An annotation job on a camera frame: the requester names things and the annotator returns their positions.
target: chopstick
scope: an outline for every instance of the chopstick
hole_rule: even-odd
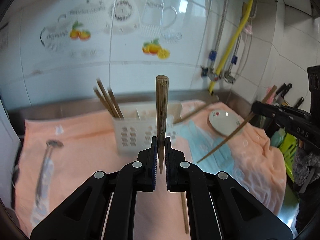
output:
[[[169,78],[159,75],[156,77],[156,113],[159,169],[162,174],[164,160],[164,138],[167,125]]]
[[[203,106],[200,106],[195,111],[193,111],[189,114],[186,114],[184,117],[173,121],[173,124],[184,122],[186,119],[190,118],[191,116],[193,116],[193,115],[197,114],[198,112],[200,112],[201,110],[205,109],[207,106],[211,105],[212,103],[217,103],[217,102],[219,102],[219,98],[216,95],[214,95],[213,98],[208,103],[206,103]]]
[[[115,106],[114,106],[113,103],[111,102],[110,97],[108,96],[108,94],[107,94],[106,90],[104,89],[104,87],[103,87],[103,85],[102,85],[102,82],[101,82],[101,80],[100,80],[99,78],[97,78],[97,84],[98,84],[98,86],[100,87],[101,92],[102,92],[102,94],[103,94],[103,96],[104,96],[107,104],[109,105],[109,107],[110,107],[110,109],[111,109],[111,111],[112,111],[112,113],[113,113],[113,116],[114,116],[115,118],[119,118],[120,116],[119,116],[117,110],[115,109]]]
[[[262,103],[266,103],[268,99],[272,96],[272,94],[276,91],[277,87],[273,86],[272,89],[269,91],[269,93],[265,96],[265,98],[261,101]],[[227,143],[233,136],[235,136],[253,117],[255,116],[254,113],[250,113],[246,119],[239,125],[227,138],[225,138],[221,143],[219,143],[212,151],[210,151],[207,155],[202,157],[197,163],[203,161],[205,158],[209,157],[211,154],[213,154],[216,150],[218,150],[221,146],[223,146],[225,143]]]
[[[120,118],[123,118],[123,114],[122,114],[122,112],[121,112],[121,110],[120,110],[120,107],[119,107],[117,101],[116,101],[115,95],[113,94],[112,89],[111,89],[110,87],[108,88],[108,93],[109,93],[109,96],[110,96],[110,98],[111,98],[111,101],[112,101],[113,104],[115,105],[115,108],[116,108],[116,110],[117,110]]]
[[[185,230],[186,234],[188,234],[189,233],[188,215],[187,215],[186,199],[185,199],[184,192],[180,192],[180,196],[181,196],[181,201],[182,201],[184,230]]]
[[[97,95],[97,97],[99,98],[100,102],[104,105],[104,107],[109,111],[109,113],[111,114],[112,117],[115,117],[115,115],[113,114],[109,104],[105,101],[105,99],[103,98],[103,96],[100,94],[99,90],[97,87],[93,88],[94,93]]]

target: cabinet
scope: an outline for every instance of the cabinet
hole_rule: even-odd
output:
[[[6,207],[11,206],[11,172],[19,145],[0,101],[0,198]]]

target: yellow gas hose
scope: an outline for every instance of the yellow gas hose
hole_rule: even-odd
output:
[[[238,36],[240,35],[240,33],[241,33],[241,31],[243,30],[246,22],[247,22],[248,19],[249,19],[250,12],[251,12],[251,8],[252,8],[252,4],[253,4],[253,0],[249,0],[248,6],[247,6],[247,10],[246,10],[246,12],[245,12],[245,14],[244,14],[244,17],[242,18],[242,21],[240,22],[239,27],[238,27],[235,35],[232,37],[231,41],[229,42],[228,47],[227,47],[227,50],[226,50],[226,52],[224,53],[222,59],[221,59],[220,62],[219,62],[219,65],[218,65],[218,67],[217,67],[217,69],[216,69],[216,71],[215,71],[215,73],[216,73],[217,75],[219,75],[220,72],[221,72],[221,70],[223,69],[223,66],[224,66],[225,63],[226,63],[226,61],[227,61],[227,59],[228,59],[228,57],[229,57],[229,54],[231,53],[231,50],[232,50],[234,44],[236,43],[236,40],[238,39]],[[212,92],[213,92],[213,88],[214,88],[215,83],[216,83],[215,81],[211,81],[211,83],[210,83],[210,86],[209,86],[209,92],[210,92],[210,94],[212,94]]]

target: green basket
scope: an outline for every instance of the green basket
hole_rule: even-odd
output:
[[[283,142],[279,146],[279,149],[282,152],[282,155],[284,157],[286,172],[293,182],[294,182],[294,178],[292,174],[292,164],[293,164],[294,155],[297,151],[297,147],[298,147],[297,139],[289,133],[286,134]]]

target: white plate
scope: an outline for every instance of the white plate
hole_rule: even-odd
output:
[[[212,111],[209,115],[209,121],[218,133],[225,136],[230,135],[240,125],[240,121],[235,114],[222,109]]]

